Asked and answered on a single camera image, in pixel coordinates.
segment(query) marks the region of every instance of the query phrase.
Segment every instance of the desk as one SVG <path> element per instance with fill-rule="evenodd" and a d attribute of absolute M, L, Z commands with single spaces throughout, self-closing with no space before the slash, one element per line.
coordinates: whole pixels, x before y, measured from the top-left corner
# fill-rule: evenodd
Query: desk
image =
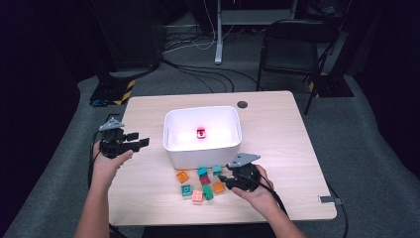
<path fill-rule="evenodd" d="M 278 20 L 293 18 L 297 4 L 297 0 L 293 0 L 290 9 L 222 11 L 221 1 L 223 0 L 217 0 L 217 48 L 214 59 L 216 64 L 222 63 L 222 25 L 269 25 Z"/>
<path fill-rule="evenodd" d="M 248 102 L 240 109 L 239 101 Z M 109 190 L 113 225 L 177 225 L 264 222 L 245 200 L 229 190 L 193 204 L 183 198 L 181 184 L 162 145 L 166 113 L 173 109 L 227 105 L 237 108 L 243 141 L 241 152 L 259 154 L 262 165 L 292 220 L 333 219 L 334 204 L 293 95 L 288 91 L 237 92 L 133 97 L 123 118 L 125 133 L 151 138 L 148 147 L 125 163 Z M 187 171 L 193 188 L 201 188 L 196 171 Z M 223 169 L 223 174 L 230 173 Z"/>

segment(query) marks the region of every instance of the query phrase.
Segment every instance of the white bin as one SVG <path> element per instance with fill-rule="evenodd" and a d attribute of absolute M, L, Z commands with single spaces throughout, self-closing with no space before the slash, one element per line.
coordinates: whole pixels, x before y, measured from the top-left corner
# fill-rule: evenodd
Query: white bin
<path fill-rule="evenodd" d="M 238 112 L 231 106 L 169 111 L 164 118 L 163 146 L 177 170 L 225 166 L 242 141 Z"/>

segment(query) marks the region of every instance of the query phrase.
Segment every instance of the gray carpet floor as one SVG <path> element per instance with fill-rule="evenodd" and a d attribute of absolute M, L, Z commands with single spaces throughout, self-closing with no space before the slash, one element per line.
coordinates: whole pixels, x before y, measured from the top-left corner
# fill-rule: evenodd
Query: gray carpet floor
<path fill-rule="evenodd" d="M 256 36 L 227 41 L 223 63 L 218 66 L 214 64 L 214 45 L 208 50 L 182 48 L 163 57 L 179 64 L 234 69 L 256 78 L 261 40 L 261 36 Z M 337 54 L 330 57 L 327 71 Z M 219 72 L 230 78 L 236 92 L 256 88 L 248 77 L 230 71 Z M 280 79 L 288 82 L 282 84 Z M 354 97 L 315 98 L 309 114 L 302 118 L 326 180 L 345 202 L 349 237 L 420 237 L 420 181 L 400 163 L 380 136 L 358 84 L 348 75 L 345 80 Z M 126 108 L 125 105 L 90 106 L 89 98 L 97 83 L 96 77 L 79 82 L 78 109 L 51 162 L 5 237 L 72 236 L 87 193 L 90 140 L 108 114 L 120 114 L 121 118 Z M 293 94 L 303 112 L 309 95 L 300 80 L 270 75 L 264 78 L 263 87 L 296 91 Z M 229 92 L 231 89 L 226 78 L 201 77 L 199 80 L 162 64 L 153 73 L 137 79 L 132 96 Z M 341 208 L 337 210 L 334 220 L 296 224 L 308 237 L 341 237 L 345 219 Z M 120 230 L 128 237 L 141 237 L 143 227 L 121 227 Z"/>

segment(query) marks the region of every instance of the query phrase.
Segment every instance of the human hand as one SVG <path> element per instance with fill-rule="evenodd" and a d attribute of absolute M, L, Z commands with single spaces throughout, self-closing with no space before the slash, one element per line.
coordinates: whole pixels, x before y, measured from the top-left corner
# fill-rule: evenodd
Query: human hand
<path fill-rule="evenodd" d="M 91 187 L 108 189 L 117 174 L 117 170 L 132 158 L 133 151 L 130 150 L 114 159 L 109 159 L 100 152 L 99 142 L 97 142 L 93 147 L 92 156 L 94 164 Z"/>
<path fill-rule="evenodd" d="M 259 165 L 256 165 L 256 167 L 262 175 L 260 182 L 268 187 L 273 187 L 273 183 L 268 179 L 265 169 Z M 277 201 L 272 194 L 262 186 L 257 187 L 254 191 L 244 191 L 237 187 L 232 187 L 232 192 L 248 201 L 263 216 L 266 216 L 274 207 L 278 208 Z"/>

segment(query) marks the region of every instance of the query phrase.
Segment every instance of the chair backrest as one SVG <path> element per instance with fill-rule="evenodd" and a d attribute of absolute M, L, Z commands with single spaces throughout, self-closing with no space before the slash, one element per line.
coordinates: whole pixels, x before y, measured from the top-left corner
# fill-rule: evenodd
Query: chair backrest
<path fill-rule="evenodd" d="M 331 23 L 316 20 L 287 19 L 273 22 L 265 30 L 264 38 L 285 39 L 331 44 L 337 40 L 339 29 Z"/>

